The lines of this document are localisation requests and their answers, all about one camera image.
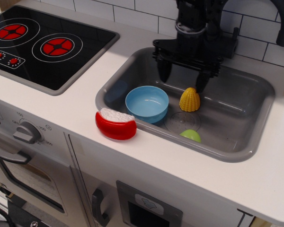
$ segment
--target plastic bowl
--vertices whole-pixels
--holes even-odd
[[[166,115],[169,97],[158,87],[142,86],[127,94],[125,104],[130,115],[148,123],[156,123]]]

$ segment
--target white countertop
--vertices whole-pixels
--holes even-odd
[[[116,31],[121,38],[63,94],[50,96],[0,76],[0,100],[204,188],[246,212],[284,226],[284,68],[237,55],[224,63],[266,78],[276,91],[258,150],[246,161],[225,163],[141,130],[130,140],[113,141],[104,137],[96,127],[97,92],[135,51],[151,47],[154,39],[170,37],[37,1],[23,0],[20,4]]]

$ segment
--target oven handle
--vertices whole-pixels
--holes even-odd
[[[101,202],[103,200],[103,193],[100,189],[96,189],[91,196],[91,212],[94,220],[101,226],[107,226],[109,216],[106,213],[101,214]]]
[[[31,157],[23,151],[19,151],[16,154],[11,154],[8,151],[0,148],[0,159],[15,164],[25,165],[31,160]]]

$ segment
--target oven window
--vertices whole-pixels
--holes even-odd
[[[30,164],[19,165],[0,160],[8,175],[18,184],[50,202],[63,211],[62,200],[51,178]]]

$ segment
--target green ball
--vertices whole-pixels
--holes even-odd
[[[201,137],[199,133],[197,133],[195,130],[187,129],[184,132],[182,132],[180,135],[201,143]]]

